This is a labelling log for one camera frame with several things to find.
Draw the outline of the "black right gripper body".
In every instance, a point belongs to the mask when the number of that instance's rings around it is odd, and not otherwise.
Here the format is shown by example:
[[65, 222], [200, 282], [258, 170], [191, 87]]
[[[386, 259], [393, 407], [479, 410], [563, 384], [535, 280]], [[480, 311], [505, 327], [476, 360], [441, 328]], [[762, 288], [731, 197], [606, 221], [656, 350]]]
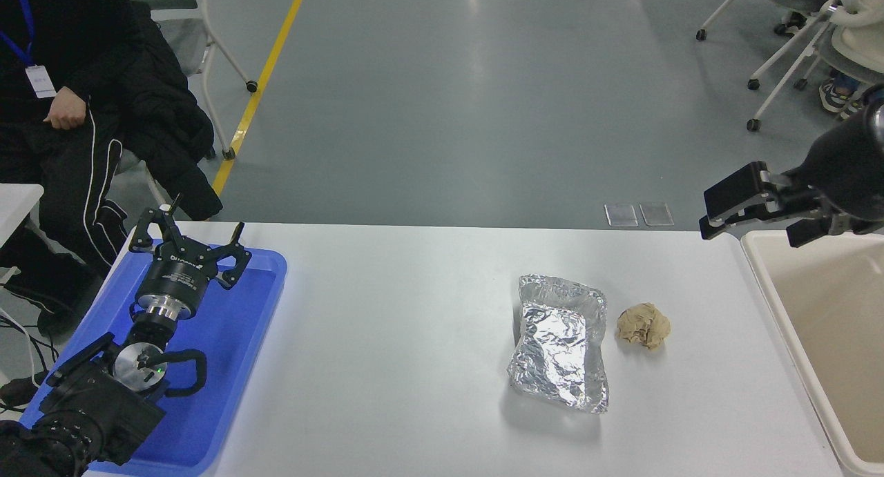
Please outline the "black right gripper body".
[[795, 176], [837, 209], [866, 222], [883, 218], [881, 110], [862, 110], [821, 135]]

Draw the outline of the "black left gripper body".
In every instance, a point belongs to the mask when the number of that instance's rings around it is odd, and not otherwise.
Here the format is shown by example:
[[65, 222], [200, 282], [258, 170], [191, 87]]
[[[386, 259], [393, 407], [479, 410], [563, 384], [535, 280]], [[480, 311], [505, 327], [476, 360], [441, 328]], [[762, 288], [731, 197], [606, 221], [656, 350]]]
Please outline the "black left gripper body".
[[217, 265], [209, 263], [211, 247], [186, 243], [181, 249], [174, 243], [159, 244], [142, 284], [137, 289], [137, 303], [148, 306], [154, 299], [173, 298], [184, 306], [202, 303]]

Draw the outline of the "person's hand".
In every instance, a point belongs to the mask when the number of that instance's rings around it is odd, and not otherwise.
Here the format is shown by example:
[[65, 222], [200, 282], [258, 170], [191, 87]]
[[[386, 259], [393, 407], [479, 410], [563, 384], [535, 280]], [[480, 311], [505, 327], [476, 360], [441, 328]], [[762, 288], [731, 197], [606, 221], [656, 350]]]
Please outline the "person's hand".
[[64, 86], [54, 96], [43, 122], [54, 130], [76, 130], [84, 125], [85, 119], [86, 102]]

